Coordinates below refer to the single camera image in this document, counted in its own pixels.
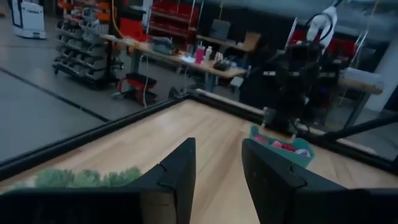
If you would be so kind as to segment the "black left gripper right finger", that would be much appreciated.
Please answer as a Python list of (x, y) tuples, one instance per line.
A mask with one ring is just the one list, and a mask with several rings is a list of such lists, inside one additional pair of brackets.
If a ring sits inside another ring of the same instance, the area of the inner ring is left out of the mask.
[(242, 142), (246, 183), (261, 223), (344, 223), (345, 188), (251, 139)]

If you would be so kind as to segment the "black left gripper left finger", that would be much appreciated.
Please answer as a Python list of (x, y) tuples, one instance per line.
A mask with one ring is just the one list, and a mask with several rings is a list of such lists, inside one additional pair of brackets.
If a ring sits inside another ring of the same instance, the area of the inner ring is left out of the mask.
[(196, 141), (187, 138), (128, 185), (128, 223), (189, 224), (196, 182)]

